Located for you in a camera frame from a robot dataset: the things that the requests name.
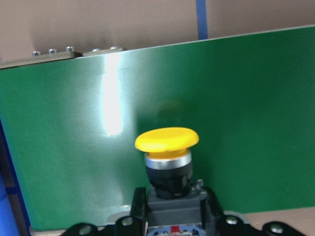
beige floor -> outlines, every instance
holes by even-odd
[[[315,207],[245,214],[252,226],[261,230],[270,221],[282,221],[307,236],[315,236]]]

yellow mushroom push button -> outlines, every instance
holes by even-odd
[[[192,176],[189,147],[198,141],[195,131],[183,127],[151,130],[136,139],[135,147],[145,152],[147,174],[158,197],[177,198],[189,192]]]

bolt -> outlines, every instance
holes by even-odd
[[[122,224],[123,226],[128,226],[131,225],[133,222],[133,219],[131,217],[126,217],[125,219],[123,219]]]
[[[92,231],[92,227],[90,225],[85,225],[80,229],[79,235],[87,235],[91,231]]]
[[[74,47],[68,46],[65,48],[66,52],[74,52]]]
[[[57,49],[51,48],[48,50],[48,54],[55,54],[57,52]]]
[[[229,215],[225,220],[229,225],[236,225],[237,224],[237,218],[235,216]]]
[[[40,54],[41,54],[40,51],[32,52],[33,57],[39,56]]]
[[[284,232],[284,229],[278,224],[272,224],[270,226],[270,229],[272,232],[278,233],[278,234],[282,234]]]

yellow button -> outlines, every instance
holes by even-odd
[[[140,151],[148,152],[149,155],[151,154],[150,156],[162,157],[165,155],[161,152],[182,153],[187,148],[197,144],[198,141],[199,136],[192,129],[169,127],[154,129],[141,134],[135,141],[135,147]]]

green board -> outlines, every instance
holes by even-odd
[[[36,230],[104,225],[148,186],[133,144],[196,130],[225,210],[315,206],[315,28],[0,70],[0,119]]]

